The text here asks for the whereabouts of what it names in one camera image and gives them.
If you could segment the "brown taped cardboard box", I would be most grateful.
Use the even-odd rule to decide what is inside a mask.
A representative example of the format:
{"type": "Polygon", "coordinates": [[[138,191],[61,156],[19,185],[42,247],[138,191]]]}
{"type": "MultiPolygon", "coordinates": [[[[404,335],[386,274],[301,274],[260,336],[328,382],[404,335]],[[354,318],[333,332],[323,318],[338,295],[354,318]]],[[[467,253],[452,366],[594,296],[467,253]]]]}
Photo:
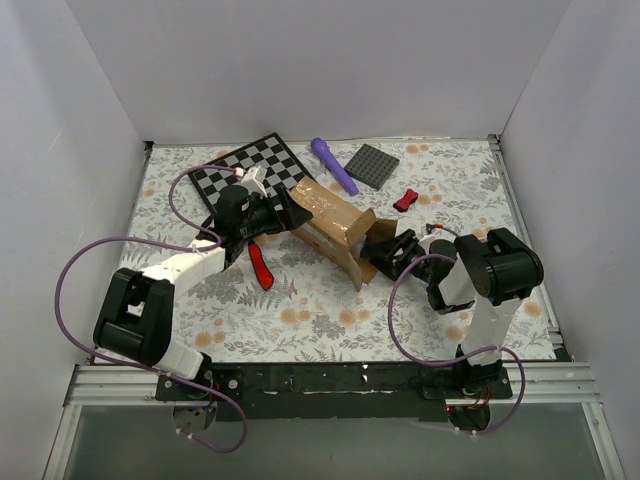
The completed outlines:
{"type": "Polygon", "coordinates": [[[394,238],[398,221],[379,218],[371,208],[361,211],[309,177],[290,195],[312,214],[292,234],[346,272],[356,290],[369,283],[378,269],[360,255],[364,242],[394,238]]]}

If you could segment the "red black knife cap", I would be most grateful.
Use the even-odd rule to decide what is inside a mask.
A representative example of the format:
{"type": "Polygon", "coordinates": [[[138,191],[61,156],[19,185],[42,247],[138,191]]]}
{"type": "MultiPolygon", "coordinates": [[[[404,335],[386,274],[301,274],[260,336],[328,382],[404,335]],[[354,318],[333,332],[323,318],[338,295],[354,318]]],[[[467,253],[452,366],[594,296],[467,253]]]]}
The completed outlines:
{"type": "Polygon", "coordinates": [[[413,189],[407,189],[404,195],[393,204],[393,208],[400,213],[407,212],[418,198],[418,192],[413,189]]]}

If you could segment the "red black utility knife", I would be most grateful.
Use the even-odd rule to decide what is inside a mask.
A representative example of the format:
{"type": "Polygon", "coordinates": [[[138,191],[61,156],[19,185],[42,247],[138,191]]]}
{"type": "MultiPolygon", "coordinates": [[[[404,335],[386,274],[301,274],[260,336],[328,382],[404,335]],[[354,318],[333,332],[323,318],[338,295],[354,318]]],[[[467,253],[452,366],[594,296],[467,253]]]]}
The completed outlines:
{"type": "Polygon", "coordinates": [[[254,240],[251,240],[247,245],[247,249],[260,287],[264,291],[270,290],[274,284],[274,276],[264,261],[260,246],[254,240]]]}

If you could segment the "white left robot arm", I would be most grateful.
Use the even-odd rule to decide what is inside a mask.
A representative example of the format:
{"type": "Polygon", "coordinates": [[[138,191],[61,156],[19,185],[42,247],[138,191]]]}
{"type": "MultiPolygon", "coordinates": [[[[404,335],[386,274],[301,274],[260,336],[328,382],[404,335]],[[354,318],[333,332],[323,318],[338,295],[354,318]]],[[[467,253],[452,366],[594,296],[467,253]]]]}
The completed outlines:
{"type": "Polygon", "coordinates": [[[241,185],[225,187],[204,223],[205,230],[184,253],[140,271],[117,270],[111,279],[93,333],[94,343],[147,367],[178,377],[193,400],[213,386],[203,369],[205,355],[173,338],[175,301],[207,278],[228,269],[253,239],[292,231],[312,219],[279,186],[265,197],[241,185]]]}

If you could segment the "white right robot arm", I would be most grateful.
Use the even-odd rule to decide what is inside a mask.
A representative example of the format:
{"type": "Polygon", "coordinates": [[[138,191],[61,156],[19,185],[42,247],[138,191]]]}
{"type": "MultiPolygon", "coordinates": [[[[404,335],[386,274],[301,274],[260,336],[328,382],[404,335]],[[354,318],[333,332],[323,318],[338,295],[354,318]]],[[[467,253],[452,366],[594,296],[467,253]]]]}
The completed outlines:
{"type": "Polygon", "coordinates": [[[452,383],[460,395],[469,398],[488,386],[484,367],[502,360],[515,313],[544,279],[539,256],[507,228],[490,230],[480,239],[439,223],[427,224],[423,237],[408,229],[386,240],[366,239],[360,256],[394,282],[387,322],[398,350],[425,366],[464,364],[453,371],[452,383]],[[429,305],[436,313],[473,310],[470,330],[454,360],[420,360],[401,346],[393,328],[393,309],[399,287],[408,276],[425,284],[429,305]]]}

